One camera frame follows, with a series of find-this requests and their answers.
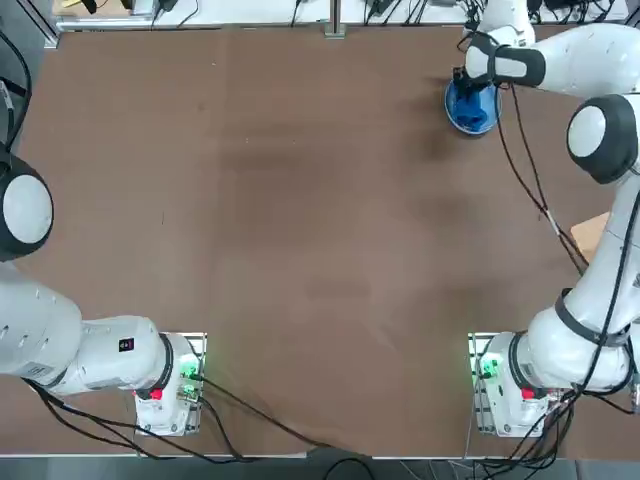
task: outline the wire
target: wire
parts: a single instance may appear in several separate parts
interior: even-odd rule
[[[402,3],[402,0],[398,0],[396,2],[396,4],[393,6],[393,8],[391,9],[391,11],[389,12],[389,15],[387,15],[387,18],[385,18],[382,23],[380,25],[385,26],[388,22],[389,19],[391,18],[391,16],[395,13],[395,11],[398,9],[398,6]]]
[[[424,480],[424,478],[421,478],[417,473],[411,470],[411,468],[409,468],[409,465],[404,463],[402,460],[400,460],[400,465],[402,465],[403,468],[409,473],[409,475],[411,475],[415,480]]]
[[[513,93],[513,96],[514,96],[514,104],[516,106],[516,115],[517,115],[518,126],[520,127],[520,133],[522,135],[522,139],[523,139],[523,142],[525,144],[525,149],[526,149],[528,157],[529,157],[529,162],[531,163],[531,166],[532,166],[532,168],[534,170],[534,176],[537,179],[536,183],[538,185],[538,188],[539,188],[540,192],[542,192],[542,186],[540,184],[540,179],[539,179],[537,167],[535,166],[535,161],[533,159],[533,155],[531,155],[531,150],[529,148],[528,141],[526,139],[526,135],[525,135],[525,132],[524,132],[524,127],[522,125],[522,118],[520,116],[520,108],[519,108],[519,105],[518,105],[518,102],[517,102],[517,95],[515,94],[515,89],[513,88],[513,85],[511,85],[511,90],[512,90],[512,93]],[[540,201],[538,201],[538,199],[533,195],[533,192],[528,187],[528,185],[526,184],[526,182],[522,178],[522,175],[520,175],[520,172],[516,168],[515,163],[513,161],[513,157],[511,156],[511,153],[509,152],[509,147],[507,146],[507,142],[506,142],[506,139],[505,139],[505,136],[504,136],[504,129],[502,127],[502,121],[500,119],[501,115],[500,115],[500,108],[499,108],[499,104],[498,104],[498,95],[495,95],[495,97],[494,97],[494,109],[495,109],[495,112],[496,112],[496,118],[497,118],[497,123],[498,123],[498,132],[500,134],[500,141],[502,142],[502,148],[503,148],[504,153],[505,153],[505,155],[507,157],[507,161],[509,162],[509,166],[511,167],[511,170],[513,171],[513,174],[516,177],[516,180],[518,181],[518,183],[520,184],[522,189],[525,191],[525,193],[527,194],[527,196],[529,197],[531,202],[534,204],[534,206],[538,209],[538,211],[542,215],[547,217],[550,222],[552,222],[552,218],[553,217],[551,217],[551,215],[549,213],[548,205],[546,207],[544,206],[546,204],[546,198],[544,198],[544,194],[541,195],[542,196],[542,200],[544,202],[544,204],[543,204]],[[576,270],[578,271],[578,273],[582,275],[583,270],[580,267],[580,265],[578,265],[578,263],[575,260],[575,258],[573,257],[573,255],[569,252],[569,248],[571,248],[575,252],[575,254],[586,265],[588,265],[587,260],[584,258],[584,256],[580,252],[580,249],[578,248],[578,246],[575,245],[575,243],[571,240],[569,235],[562,229],[562,227],[560,227],[557,223],[555,223],[555,228],[557,228],[557,231],[558,231],[558,237],[560,238],[560,244],[567,251],[567,254],[569,255],[569,259],[571,260],[573,265],[576,267]]]
[[[290,28],[293,28],[293,26],[296,24],[296,15],[298,14],[298,7],[300,7],[301,3],[302,3],[302,0],[296,0],[296,6],[293,7],[293,16],[291,17],[291,24],[289,24]]]
[[[28,380],[28,379],[23,379],[31,388],[33,388],[36,393],[38,393],[38,395],[44,396],[48,403],[51,403],[52,405],[56,406],[57,408],[59,408],[60,410],[64,410],[65,412],[71,413],[73,415],[77,415],[79,417],[83,417],[83,418],[87,418],[93,422],[101,422],[107,425],[111,425],[111,426],[115,426],[115,427],[123,427],[123,428],[131,428],[135,431],[138,432],[142,432],[145,433],[146,435],[149,435],[150,437],[155,438],[156,440],[161,441],[162,443],[166,443],[167,445],[172,446],[173,448],[180,450],[181,452],[184,453],[188,453],[190,455],[193,455],[194,457],[200,458],[206,462],[209,463],[213,463],[216,465],[219,464],[226,464],[226,463],[235,463],[237,462],[237,460],[235,459],[229,459],[229,460],[214,460],[212,458],[207,457],[206,455],[203,455],[201,453],[198,453],[194,450],[191,450],[189,448],[183,447],[182,445],[179,445],[178,443],[169,440],[168,438],[162,437],[154,432],[152,432],[151,430],[147,430],[146,428],[142,428],[140,425],[136,425],[134,423],[127,423],[127,422],[119,422],[119,421],[115,421],[115,420],[110,420],[107,418],[103,418],[100,417],[98,415],[93,415],[87,412],[84,412],[80,409],[76,409],[73,408],[69,405],[67,405],[66,403],[64,403],[62,400],[60,400],[59,398],[55,397],[54,395],[51,395],[49,392],[47,392],[41,385],[37,384],[36,382],[32,381],[32,380]]]
[[[104,428],[105,430],[108,430],[109,432],[113,433],[114,435],[116,435],[117,437],[121,438],[122,440],[124,440],[126,442],[126,444],[121,443],[121,442],[117,442],[114,440],[110,440],[108,438],[105,437],[100,437],[98,435],[94,435],[80,427],[78,427],[77,425],[73,425],[72,423],[68,422],[67,420],[65,420],[54,408],[54,405],[52,404],[51,401],[49,401],[49,399],[43,395],[41,392],[36,390],[36,393],[38,394],[38,396],[40,397],[40,399],[42,400],[42,402],[44,403],[44,405],[47,407],[47,409],[49,410],[49,412],[53,415],[53,417],[62,425],[64,425],[65,427],[73,430],[76,433],[79,433],[80,435],[83,435],[87,438],[91,438],[93,440],[97,440],[103,443],[107,443],[109,445],[115,445],[115,446],[119,446],[119,447],[123,447],[123,448],[129,448],[129,449],[133,449],[136,452],[142,454],[142,455],[146,455],[149,458],[152,458],[154,460],[171,460],[173,459],[173,457],[158,457],[152,453],[149,453],[148,451],[144,450],[140,445],[138,445],[137,443],[135,443],[134,441],[128,439],[127,437],[125,437],[123,434],[121,434],[120,432],[118,432],[117,430],[109,427],[108,425],[104,424],[103,422],[97,421],[97,420],[92,420],[96,425],[99,425],[100,427]]]
[[[27,61],[24,59],[24,56],[22,55],[22,53],[20,53],[20,50],[18,50],[18,47],[16,47],[15,44],[11,40],[9,40],[9,37],[7,37],[2,30],[0,30],[0,39],[2,39],[2,41],[4,41],[4,43],[7,44],[7,46],[11,49],[11,51],[14,53],[14,55],[20,62],[20,66],[22,67],[25,80],[27,83],[25,88],[26,93],[24,97],[24,105],[18,115],[18,118],[15,121],[13,130],[7,136],[7,143],[5,144],[6,151],[10,152],[13,147],[13,144],[16,141],[16,138],[18,137],[18,133],[20,133],[20,130],[22,129],[22,124],[24,123],[24,119],[27,116],[27,110],[29,110],[29,105],[31,104],[33,80],[31,78],[31,70],[29,70],[29,65],[27,65]]]
[[[520,103],[518,102],[518,95],[516,94],[516,89],[513,86],[513,84],[511,84],[510,88],[511,88],[511,94],[513,96],[513,104],[514,104],[515,109],[516,109],[516,118],[517,118],[517,121],[518,121],[518,128],[520,129],[520,135],[522,137],[522,143],[524,144],[525,150],[527,152],[527,157],[529,158],[529,163],[531,164],[531,169],[533,170],[533,175],[534,175],[536,187],[538,189],[538,194],[540,196],[540,204],[541,204],[541,206],[542,206],[542,208],[544,210],[542,213],[544,213],[545,216],[549,219],[549,222],[552,224],[552,227],[554,227],[554,230],[555,230],[555,228],[558,228],[558,238],[560,240],[560,243],[562,244],[564,249],[567,251],[567,254],[569,255],[569,258],[571,259],[571,261],[575,265],[575,267],[578,270],[578,272],[582,275],[582,269],[576,264],[576,261],[573,258],[573,255],[569,252],[569,247],[568,247],[567,244],[569,244],[571,246],[571,248],[576,253],[578,258],[585,265],[589,265],[589,262],[587,261],[586,258],[584,258],[584,255],[582,254],[580,249],[577,247],[577,245],[575,245],[573,243],[573,241],[564,232],[564,230],[559,228],[557,223],[555,222],[555,220],[553,220],[553,216],[551,215],[551,211],[549,209],[549,204],[547,202],[547,198],[546,198],[546,196],[544,194],[544,191],[542,190],[542,184],[540,182],[540,174],[538,173],[538,168],[536,167],[536,162],[533,159],[533,155],[531,154],[531,148],[529,147],[529,141],[527,140],[527,135],[526,135],[526,133],[524,131],[524,126],[522,124],[522,115],[520,113]]]
[[[431,465],[431,460],[427,461],[427,466],[429,467],[429,472],[431,473],[431,478],[433,478],[433,480],[438,480],[438,477],[436,476],[436,472],[433,470],[433,465]]]
[[[320,448],[334,448],[332,445],[329,445],[328,443],[324,443],[324,442],[320,442],[318,440],[314,440],[310,437],[307,437],[306,435],[303,435],[300,432],[297,432],[296,430],[287,427],[286,425],[284,425],[283,423],[281,423],[280,421],[276,420],[275,418],[271,417],[270,415],[267,415],[266,413],[258,410],[257,408],[255,408],[253,405],[245,402],[244,400],[242,400],[240,397],[237,397],[236,395],[234,395],[233,393],[231,393],[229,390],[225,389],[224,387],[221,387],[220,385],[218,385],[215,382],[212,382],[211,380],[209,380],[208,378],[205,378],[202,375],[193,375],[191,377],[193,380],[200,380],[203,381],[204,383],[206,383],[207,385],[212,386],[213,388],[215,388],[216,390],[218,390],[219,392],[223,393],[224,395],[226,395],[227,397],[233,399],[234,401],[238,402],[240,405],[242,405],[243,407],[251,410],[253,413],[255,413],[256,415],[258,415],[259,417],[261,417],[262,419],[266,420],[267,422],[275,425],[276,427],[278,427],[280,430],[283,430],[284,432],[288,433],[289,435],[297,438],[298,440],[301,440],[303,442],[306,442],[310,445],[313,445],[315,447],[320,447]]]
[[[353,457],[351,457],[351,458],[343,458],[342,460],[338,460],[336,463],[331,465],[331,467],[329,467],[329,470],[327,470],[327,472],[322,477],[322,480],[328,480],[329,476],[331,475],[331,472],[333,472],[336,468],[338,468],[338,466],[342,465],[343,463],[347,463],[347,462],[357,463],[358,465],[360,465],[362,468],[364,468],[366,470],[367,475],[369,476],[369,478],[371,480],[376,480],[376,477],[373,474],[373,472],[371,471],[371,468],[369,467],[369,465],[364,463],[362,460],[360,460],[358,458],[353,458]]]
[[[378,8],[380,8],[380,1],[381,0],[373,0],[373,4],[371,4],[371,8],[369,9],[369,15],[367,15],[367,0],[364,0],[363,18],[364,18],[365,27],[369,25],[371,18],[376,14],[376,12],[378,11]]]
[[[413,18],[413,14],[416,12],[416,10],[418,10],[419,6],[420,6],[420,0],[418,0],[418,2],[416,2],[416,5],[412,9],[411,8],[411,0],[409,0],[409,16],[404,21],[403,25],[409,25],[411,23],[411,19]]]
[[[422,2],[422,7],[420,7],[420,13],[418,13],[418,16],[416,17],[415,22],[413,22],[415,25],[420,25],[420,22],[422,22],[422,15],[424,15],[424,11],[427,8],[428,3],[429,3],[429,0],[424,0]]]
[[[202,405],[204,405],[211,412],[211,414],[213,415],[213,418],[216,420],[216,423],[218,424],[218,428],[220,429],[220,434],[222,435],[222,439],[224,440],[224,444],[226,445],[227,450],[229,450],[229,453],[233,456],[233,458],[235,458],[239,462],[243,462],[243,463],[252,462],[253,461],[252,459],[244,457],[233,446],[233,444],[231,443],[231,439],[229,438],[229,435],[227,435],[227,431],[225,430],[224,425],[222,424],[222,419],[220,418],[220,415],[218,414],[218,411],[215,408],[213,408],[213,405],[211,405],[211,403],[204,397],[200,397],[198,399],[198,402],[201,403]]]
[[[600,395],[590,395],[590,396],[592,396],[593,398],[597,398],[598,400],[600,400],[600,401],[602,401],[602,402],[606,403],[607,405],[609,405],[609,406],[611,406],[611,407],[615,408],[615,409],[616,409],[616,410],[618,410],[619,412],[622,412],[622,413],[624,413],[624,414],[626,414],[626,415],[634,415],[634,413],[633,413],[631,410],[629,410],[629,409],[627,409],[627,408],[624,408],[624,407],[622,407],[622,406],[618,405],[618,404],[617,404],[617,403],[615,403],[615,402],[612,402],[611,400],[609,400],[609,399],[608,399],[608,398],[606,398],[606,397],[603,397],[603,396],[600,396]]]
[[[456,467],[453,463],[451,462],[447,462],[449,464],[449,466],[451,467],[451,471],[453,472],[453,476],[456,480],[460,480],[460,477],[458,476],[458,471],[456,470]]]
[[[196,9],[195,9],[193,12],[191,12],[189,15],[187,15],[187,16],[184,18],[184,20],[182,20],[182,21],[178,24],[178,26],[176,27],[176,30],[180,30],[180,28],[181,28],[185,23],[187,23],[189,20],[191,20],[193,17],[195,17],[195,16],[198,14],[198,12],[199,12],[199,11],[200,11],[200,0],[196,0]]]
[[[156,24],[156,20],[158,20],[158,18],[160,18],[160,14],[163,12],[164,10],[161,7],[158,7],[158,9],[156,10],[156,13],[153,14],[153,19],[151,20],[151,27],[149,27],[149,31],[153,31],[153,27]]]
[[[629,25],[631,23],[631,19],[633,17],[635,17],[638,14],[638,12],[640,12],[640,6],[636,7],[636,9],[633,11],[633,13],[627,17],[627,19],[625,20],[624,24],[625,25]]]

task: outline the red button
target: red button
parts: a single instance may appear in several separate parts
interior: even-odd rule
[[[535,397],[535,393],[533,393],[533,390],[530,388],[523,388],[520,390],[520,393],[522,394],[523,400],[533,400],[533,397]]]

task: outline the label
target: label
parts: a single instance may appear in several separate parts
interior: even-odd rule
[[[40,377],[44,377],[50,374],[53,371],[53,367],[48,365],[43,365],[41,363],[29,362],[23,365],[18,370],[14,371],[13,374],[18,377],[29,378],[31,380],[35,380]]]
[[[133,350],[133,338],[123,338],[118,342],[118,352],[130,352]]]

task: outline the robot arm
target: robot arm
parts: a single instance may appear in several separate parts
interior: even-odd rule
[[[567,129],[574,162],[598,183],[616,182],[609,221],[595,257],[575,288],[532,320],[524,334],[505,332],[490,342],[483,361],[491,417],[500,436],[523,436],[544,414],[549,393],[585,380],[612,298],[631,208],[640,191],[640,32],[613,24],[593,24],[534,43],[525,2],[491,0],[466,53],[472,84],[509,82],[587,100]],[[616,308],[588,389],[607,391],[629,378],[640,325],[640,226],[631,237]],[[638,410],[637,395],[634,409]]]
[[[184,395],[193,382],[183,370],[200,365],[186,338],[159,333],[142,317],[83,321],[71,300],[8,263],[40,248],[52,224],[44,180],[0,148],[0,374],[59,395],[134,390],[140,425],[159,435],[185,433],[194,398]]]

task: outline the brown table surface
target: brown table surface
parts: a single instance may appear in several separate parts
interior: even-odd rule
[[[317,29],[64,35],[20,150],[49,183],[55,227],[19,268],[87,319],[207,331],[207,374],[308,435],[370,455],[461,456],[467,332],[526,327],[576,274],[498,133],[469,139],[447,122],[459,38],[458,27],[344,41]],[[612,191],[565,151],[579,100],[520,101],[557,219],[607,211]],[[19,380],[1,385],[1,453],[120,452],[58,426]],[[241,451],[306,449],[211,398]],[[73,402],[134,418],[130,394]],[[639,422],[585,399],[564,455],[637,460]],[[211,419],[185,444],[223,451]],[[474,433],[470,453],[512,447]]]

